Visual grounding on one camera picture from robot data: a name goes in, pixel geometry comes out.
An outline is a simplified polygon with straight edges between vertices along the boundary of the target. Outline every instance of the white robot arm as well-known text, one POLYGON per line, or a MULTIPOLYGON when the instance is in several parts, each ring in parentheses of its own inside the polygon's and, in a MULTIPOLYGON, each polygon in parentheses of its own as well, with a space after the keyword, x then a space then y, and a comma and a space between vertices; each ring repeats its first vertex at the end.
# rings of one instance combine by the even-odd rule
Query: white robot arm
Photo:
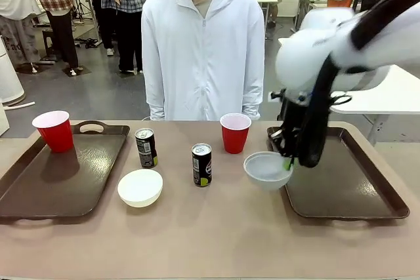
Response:
POLYGON ((376 87, 391 64, 420 64, 420 0, 382 0, 369 12, 310 11, 301 30, 285 41, 276 71, 283 124, 271 137, 286 157, 315 167, 324 148, 335 90, 376 87))

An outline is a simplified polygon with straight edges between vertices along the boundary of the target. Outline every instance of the soda can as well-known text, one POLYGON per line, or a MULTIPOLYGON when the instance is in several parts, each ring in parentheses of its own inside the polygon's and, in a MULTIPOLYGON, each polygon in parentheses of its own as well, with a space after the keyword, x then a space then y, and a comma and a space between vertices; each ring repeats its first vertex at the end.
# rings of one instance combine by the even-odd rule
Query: soda can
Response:
POLYGON ((205 187, 211 183, 211 146, 196 144, 192 147, 192 172, 194 183, 205 187))
POLYGON ((153 130, 150 128, 141 128, 136 131, 135 136, 142 167, 151 169, 158 165, 158 153, 156 152, 153 130))

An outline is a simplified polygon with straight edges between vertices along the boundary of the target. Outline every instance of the orange cloth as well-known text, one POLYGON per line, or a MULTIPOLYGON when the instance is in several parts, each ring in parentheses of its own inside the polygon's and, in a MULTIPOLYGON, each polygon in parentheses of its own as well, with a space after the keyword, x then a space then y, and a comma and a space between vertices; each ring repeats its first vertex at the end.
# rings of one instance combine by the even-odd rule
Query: orange cloth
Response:
POLYGON ((327 0, 327 7, 350 7, 353 0, 327 0))

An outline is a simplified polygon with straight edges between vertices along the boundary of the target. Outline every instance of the red cup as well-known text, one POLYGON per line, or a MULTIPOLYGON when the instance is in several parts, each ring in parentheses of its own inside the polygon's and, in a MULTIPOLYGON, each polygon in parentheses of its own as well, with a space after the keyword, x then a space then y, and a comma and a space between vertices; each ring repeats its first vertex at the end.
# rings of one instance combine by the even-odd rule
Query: red cup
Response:
POLYGON ((226 114, 220 119, 223 144, 226 152, 238 154, 243 151, 247 141, 251 119, 239 113, 226 114))
POLYGON ((66 111, 49 111, 32 121, 52 152, 61 153, 73 148, 73 134, 69 113, 66 111))

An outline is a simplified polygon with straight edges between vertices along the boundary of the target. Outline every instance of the tray rim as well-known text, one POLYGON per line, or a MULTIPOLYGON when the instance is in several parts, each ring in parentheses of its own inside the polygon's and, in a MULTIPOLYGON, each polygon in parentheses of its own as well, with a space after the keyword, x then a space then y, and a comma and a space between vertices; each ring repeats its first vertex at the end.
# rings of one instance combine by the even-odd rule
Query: tray rim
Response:
MULTIPOLYGON (((111 168, 110 171, 105 179, 105 184, 102 187, 102 190, 100 191, 100 193, 98 194, 98 198, 97 200, 94 202, 95 204, 93 205, 93 207, 89 210, 87 210, 86 212, 82 213, 82 214, 77 214, 77 215, 59 215, 59 214, 54 214, 54 215, 35 215, 35 216, 5 216, 5 215, 1 215, 0 214, 0 220, 48 220, 48 219, 61 219, 61 218, 81 218, 83 216, 88 215, 90 212, 92 212, 97 205, 99 204, 99 200, 102 197, 102 194, 104 193, 105 187, 106 187, 106 183, 109 179, 109 176, 111 175, 111 172, 113 171, 114 165, 119 157, 119 154, 121 153, 123 146, 126 143, 128 134, 130 132, 130 126, 128 125, 108 125, 103 123, 102 121, 93 121, 93 120, 88 120, 88 121, 82 121, 79 122, 78 124, 75 125, 71 125, 72 128, 72 134, 89 134, 89 135, 107 135, 107 134, 114 134, 114 135, 121 135, 124 137, 123 142, 117 152, 117 156, 114 159, 114 161, 111 164, 111 168), (104 128, 104 130, 102 132, 98 132, 95 130, 88 130, 86 132, 81 132, 80 128, 82 126, 85 125, 99 125, 101 127, 104 128)), ((29 146, 28 149, 26 149, 22 154, 19 155, 18 159, 6 170, 6 172, 4 173, 4 175, 0 178, 0 183, 4 180, 8 180, 8 175, 10 175, 10 173, 12 172, 12 170, 14 168, 19 168, 21 169, 19 172, 19 175, 11 181, 11 183, 9 184, 8 188, 6 189, 6 191, 0 195, 0 199, 2 198, 2 196, 4 196, 4 194, 7 193, 7 191, 10 189, 10 187, 13 185, 13 183, 20 177, 20 175, 22 174, 22 172, 24 170, 26 170, 26 168, 28 167, 28 165, 39 155, 39 153, 43 150, 43 148, 46 146, 46 142, 44 141, 44 139, 42 139, 41 135, 39 135, 38 137, 35 138, 35 141, 33 142, 32 145, 29 146), (27 161, 27 159, 24 157, 25 155, 29 155, 31 154, 33 155, 33 157, 30 159, 29 163, 23 163, 24 161, 27 161)))
MULTIPOLYGON (((268 127, 267 128, 267 135, 269 135, 269 130, 272 128, 279 128, 279 126, 275 126, 275 127, 268 127)), ((369 161, 375 166, 375 168, 379 171, 379 173, 382 176, 382 179, 389 185, 389 187, 392 189, 393 193, 399 198, 400 202, 403 204, 404 209, 406 210, 406 212, 401 215, 401 216, 311 216, 311 215, 307 215, 307 214, 303 214, 301 212, 299 212, 295 205, 292 202, 292 198, 290 196, 289 190, 288 190, 288 184, 286 184, 284 186, 285 188, 285 192, 287 194, 287 199, 290 202, 291 208, 293 209, 293 211, 298 214, 300 217, 302 218, 310 218, 310 219, 318 219, 318 220, 341 220, 341 221, 389 221, 389 220, 401 220, 401 219, 405 219, 410 215, 410 208, 407 206, 407 203, 401 198, 400 194, 395 190, 395 188, 391 185, 391 183, 388 181, 388 179, 386 178, 386 176, 384 176, 383 171, 380 170, 377 165, 375 164, 374 161, 372 161, 373 159, 365 152, 365 150, 363 150, 362 146, 360 145, 360 143, 357 141, 357 139, 355 139, 354 135, 351 133, 350 130, 348 130, 346 127, 336 127, 336 126, 328 126, 328 130, 330 129, 340 129, 341 132, 343 132, 344 130, 347 131, 348 135, 351 137, 352 141, 354 141, 354 143, 365 153, 366 157, 369 159, 369 161)), ((274 151, 274 146, 272 144, 272 140, 270 137, 268 137, 268 141, 267 141, 267 147, 268 150, 270 151, 274 151)))

